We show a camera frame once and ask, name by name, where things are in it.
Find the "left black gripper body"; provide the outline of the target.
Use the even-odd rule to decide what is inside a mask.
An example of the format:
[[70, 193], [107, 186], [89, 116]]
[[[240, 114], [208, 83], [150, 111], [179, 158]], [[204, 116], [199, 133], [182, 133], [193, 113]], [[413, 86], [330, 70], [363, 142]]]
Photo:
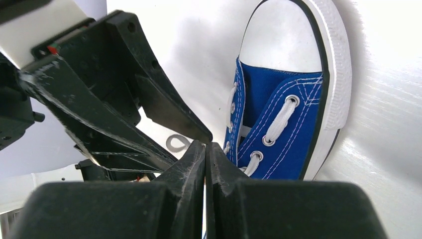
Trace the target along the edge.
[[129, 124], [140, 122], [139, 97], [120, 62], [105, 18], [87, 18], [34, 46], [31, 54], [36, 60], [52, 54], [63, 57], [96, 97]]

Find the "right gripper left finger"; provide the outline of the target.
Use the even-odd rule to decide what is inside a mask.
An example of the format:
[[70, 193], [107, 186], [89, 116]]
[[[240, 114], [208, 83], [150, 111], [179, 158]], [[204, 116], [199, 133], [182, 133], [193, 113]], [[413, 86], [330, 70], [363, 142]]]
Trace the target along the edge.
[[205, 146], [150, 182], [48, 183], [29, 197], [10, 239], [199, 239]]

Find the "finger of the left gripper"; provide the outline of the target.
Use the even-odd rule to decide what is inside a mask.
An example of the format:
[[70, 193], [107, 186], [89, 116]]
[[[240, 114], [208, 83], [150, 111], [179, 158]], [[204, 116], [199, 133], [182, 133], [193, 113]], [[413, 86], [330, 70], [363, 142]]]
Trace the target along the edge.
[[177, 162], [96, 97], [62, 57], [33, 62], [21, 69], [20, 78], [95, 164], [112, 171], [161, 173]]
[[154, 123], [191, 139], [210, 143], [212, 133], [181, 98], [159, 64], [138, 17], [115, 10], [106, 26], [118, 63], [134, 81], [146, 116]]

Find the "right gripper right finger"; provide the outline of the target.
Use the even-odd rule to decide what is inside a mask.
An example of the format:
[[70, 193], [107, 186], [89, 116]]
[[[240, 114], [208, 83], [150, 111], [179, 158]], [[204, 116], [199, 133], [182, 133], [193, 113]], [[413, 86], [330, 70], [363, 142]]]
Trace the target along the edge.
[[207, 238], [385, 239], [371, 201], [345, 182], [258, 180], [206, 146]]

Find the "blue sneaker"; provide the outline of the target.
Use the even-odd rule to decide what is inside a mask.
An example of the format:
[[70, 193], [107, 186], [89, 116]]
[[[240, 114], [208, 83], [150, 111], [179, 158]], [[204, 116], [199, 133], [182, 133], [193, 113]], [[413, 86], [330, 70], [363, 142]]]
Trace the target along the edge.
[[[238, 169], [264, 154], [255, 179], [313, 180], [350, 106], [352, 67], [342, 18], [330, 0], [264, 0], [248, 20], [228, 97], [223, 151]], [[275, 144], [262, 137], [288, 95], [300, 104]]]

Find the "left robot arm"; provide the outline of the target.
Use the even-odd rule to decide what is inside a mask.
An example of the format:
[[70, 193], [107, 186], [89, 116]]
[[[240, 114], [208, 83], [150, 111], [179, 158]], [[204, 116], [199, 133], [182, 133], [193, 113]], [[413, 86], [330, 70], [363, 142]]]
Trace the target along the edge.
[[64, 126], [76, 149], [98, 166], [122, 172], [163, 172], [176, 158], [136, 126], [139, 109], [153, 122], [202, 143], [212, 133], [186, 105], [154, 55], [138, 17], [116, 10], [85, 17], [36, 41], [31, 64], [0, 56], [0, 147], [20, 139], [45, 116]]

